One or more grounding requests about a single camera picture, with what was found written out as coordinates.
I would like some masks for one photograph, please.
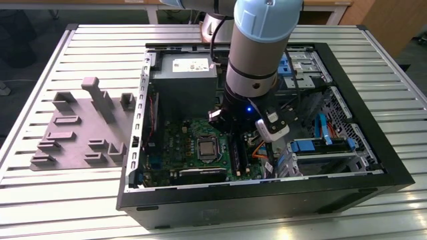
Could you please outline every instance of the desk leg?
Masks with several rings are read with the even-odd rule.
[[[52,16],[52,19],[58,20],[60,18],[60,11],[59,10],[48,10],[48,13]]]
[[[11,89],[8,86],[0,81],[0,96],[8,96],[11,94]]]
[[[148,15],[148,21],[150,24],[159,24],[159,19],[158,19],[158,6],[155,5],[148,5],[146,7],[147,10],[147,15]]]
[[[347,9],[347,6],[335,7],[335,10],[331,13],[331,16],[329,17],[326,25],[339,25],[341,24],[341,20],[343,18],[346,9]]]

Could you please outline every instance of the wooden desk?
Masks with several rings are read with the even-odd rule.
[[[427,24],[427,0],[355,0],[342,25],[366,25],[395,58]]]
[[[338,25],[354,0],[305,0],[305,11],[331,12],[327,25]],[[159,24],[158,10],[176,10],[159,0],[0,0],[0,9],[146,10],[150,24]]]

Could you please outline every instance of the cable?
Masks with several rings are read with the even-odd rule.
[[[327,126],[330,127],[333,138],[338,138],[338,134],[335,132],[335,128],[333,127],[333,124],[330,122],[327,123]]]
[[[262,158],[262,159],[269,159],[266,155],[258,155],[258,151],[261,150],[262,146],[265,144],[265,141],[261,141],[261,144],[258,145],[258,147],[255,148],[254,152],[253,152],[253,158]]]
[[[150,135],[147,138],[147,142],[144,144],[144,148],[147,147],[147,144],[150,142],[150,138],[152,137],[154,133],[155,133],[155,112],[154,112],[154,99],[152,96],[150,96],[150,118],[151,118],[151,131],[150,131]]]
[[[10,82],[38,82],[36,80],[30,80],[30,79],[18,79],[18,80],[6,80],[0,81],[3,83],[10,83]]]
[[[180,19],[179,19],[178,17],[175,17],[168,11],[170,11],[170,10],[163,10],[163,12],[164,12],[172,19],[175,19],[176,21],[179,21],[180,24],[183,24],[183,21],[184,21],[184,20],[180,20]]]
[[[277,176],[277,161],[275,161],[275,152],[274,152],[274,144],[271,142],[266,143],[266,151],[267,151],[267,159],[269,159],[269,163],[273,166],[273,177],[275,178]]]
[[[198,23],[198,19],[200,17],[200,14],[202,14],[202,11],[198,12],[195,18],[194,18],[194,21],[192,21],[192,24],[196,24]]]
[[[326,85],[322,85],[322,86],[318,86],[317,88],[313,88],[313,89],[307,89],[305,91],[302,91],[301,93],[301,98],[303,99],[305,97],[307,97],[310,94],[315,94],[315,93],[319,93],[322,91],[325,91],[330,86],[326,84]],[[281,107],[281,109],[283,111],[286,111],[289,108],[286,108],[295,100],[298,99],[298,96],[293,97]]]
[[[298,107],[302,105],[302,91],[301,91],[301,86],[297,80],[297,76],[295,76],[295,69],[294,69],[294,64],[293,64],[293,59],[290,56],[290,52],[289,49],[285,49],[285,54],[286,54],[286,58],[287,58],[287,66],[291,70],[291,74],[293,74],[293,80],[294,80],[294,84],[295,84],[295,89],[297,89],[297,97],[298,97]]]
[[[219,34],[220,28],[226,22],[227,16],[224,16],[215,28],[214,34],[212,34],[212,38],[211,38],[211,45],[210,45],[210,53],[211,53],[211,59],[212,61],[216,63],[218,59],[215,57],[215,53],[214,53],[214,44],[215,44],[215,38],[216,38],[216,34]]]
[[[194,22],[194,10],[190,10],[188,24],[192,24],[192,22]]]

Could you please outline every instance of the motherboard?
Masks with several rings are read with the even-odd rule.
[[[251,133],[244,134],[247,139],[251,136]],[[261,161],[253,159],[247,169],[239,171],[232,156],[230,136],[220,133],[208,124],[207,119],[167,121],[163,151],[147,156],[146,169],[151,177],[147,183],[154,187],[191,184],[194,177],[200,175],[206,175],[210,179],[224,178],[222,179],[224,182],[261,179]]]

